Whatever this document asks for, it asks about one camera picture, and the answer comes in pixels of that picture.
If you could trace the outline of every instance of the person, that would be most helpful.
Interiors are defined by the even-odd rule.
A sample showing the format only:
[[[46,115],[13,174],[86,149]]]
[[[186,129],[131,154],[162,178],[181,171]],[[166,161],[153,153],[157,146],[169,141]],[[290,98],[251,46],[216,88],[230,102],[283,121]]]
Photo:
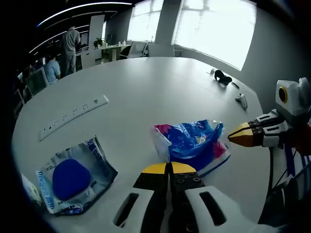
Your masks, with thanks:
[[[60,79],[60,68],[59,64],[56,61],[56,53],[52,52],[50,55],[50,60],[44,66],[45,76],[48,80],[49,85],[55,83],[58,79]]]
[[[80,34],[74,27],[70,27],[67,32],[62,35],[62,72],[64,77],[76,72],[76,47],[80,43]]]

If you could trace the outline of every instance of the blue plastic bag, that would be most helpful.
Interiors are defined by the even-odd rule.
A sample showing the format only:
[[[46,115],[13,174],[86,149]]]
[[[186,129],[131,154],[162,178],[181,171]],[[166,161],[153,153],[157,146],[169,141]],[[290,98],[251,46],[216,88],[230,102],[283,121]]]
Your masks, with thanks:
[[[155,125],[153,140],[158,154],[167,157],[167,162],[188,164],[204,176],[230,156],[223,128],[223,123],[208,120]]]

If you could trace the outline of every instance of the crumpled plastic packaging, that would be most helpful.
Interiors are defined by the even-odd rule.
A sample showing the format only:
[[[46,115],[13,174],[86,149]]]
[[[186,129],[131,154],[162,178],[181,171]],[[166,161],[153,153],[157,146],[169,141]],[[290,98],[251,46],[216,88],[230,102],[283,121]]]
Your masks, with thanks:
[[[151,135],[155,149],[164,162],[188,164],[201,177],[230,157],[224,125],[215,120],[154,125]]]
[[[69,200],[60,200],[52,189],[52,176],[58,164],[74,159],[89,170],[91,180],[88,187]],[[42,198],[51,214],[77,215],[84,213],[96,198],[113,183],[118,171],[106,160],[103,149],[96,137],[56,153],[41,169],[36,171]]]

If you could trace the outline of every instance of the round table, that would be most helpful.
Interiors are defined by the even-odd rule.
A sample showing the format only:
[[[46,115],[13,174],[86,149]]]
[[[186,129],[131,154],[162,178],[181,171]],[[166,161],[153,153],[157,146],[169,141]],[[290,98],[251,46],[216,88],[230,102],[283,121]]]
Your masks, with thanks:
[[[109,211],[124,201],[141,171],[162,162],[150,137],[152,125],[214,119],[223,122],[229,133],[262,114],[253,90],[234,78],[239,90],[232,84],[220,86],[209,74],[212,68],[189,58],[127,59],[83,69],[34,96],[22,108],[12,139],[17,166],[30,181],[38,186],[35,171],[54,153],[94,135],[119,171],[107,192],[83,215],[46,214],[48,222],[59,232],[101,232],[110,221]],[[246,111],[235,101],[239,93],[246,95]],[[39,141],[48,122],[100,95],[110,102]],[[229,160],[203,181],[236,201],[242,213],[257,222],[268,189],[269,151],[232,143],[230,151]]]

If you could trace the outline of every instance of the person sitting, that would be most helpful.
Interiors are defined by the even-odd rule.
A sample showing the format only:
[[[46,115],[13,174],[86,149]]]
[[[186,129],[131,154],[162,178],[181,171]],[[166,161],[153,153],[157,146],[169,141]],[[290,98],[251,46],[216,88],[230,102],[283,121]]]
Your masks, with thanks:
[[[55,83],[58,79],[61,79],[59,64],[56,61],[56,53],[51,53],[49,62],[43,67],[49,85]]]

